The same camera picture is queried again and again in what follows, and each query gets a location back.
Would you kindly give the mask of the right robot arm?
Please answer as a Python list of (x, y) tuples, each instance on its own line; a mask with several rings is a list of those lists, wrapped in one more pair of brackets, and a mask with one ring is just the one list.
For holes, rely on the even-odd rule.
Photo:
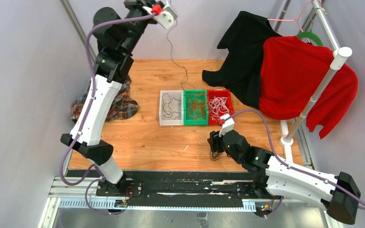
[(225, 152), (254, 176), (253, 193), (299, 200), (324, 209), (333, 219), (355, 224), (360, 190), (353, 177), (318, 172), (288, 162), (272, 151), (250, 145), (246, 138), (232, 130), (224, 135), (212, 131), (208, 138), (211, 152)]

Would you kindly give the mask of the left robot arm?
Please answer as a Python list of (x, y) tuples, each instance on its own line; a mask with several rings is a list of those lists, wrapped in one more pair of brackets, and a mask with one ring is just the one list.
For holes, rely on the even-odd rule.
[(99, 53), (88, 55), (90, 87), (81, 114), (70, 133), (61, 136), (67, 152), (79, 152), (90, 160), (115, 196), (126, 192), (126, 176), (116, 164), (113, 146), (101, 138), (110, 106), (128, 77), (133, 64), (132, 51), (147, 25), (155, 23), (168, 1), (126, 0), (128, 14), (121, 18), (114, 9), (104, 7), (93, 17), (87, 37), (97, 39)]

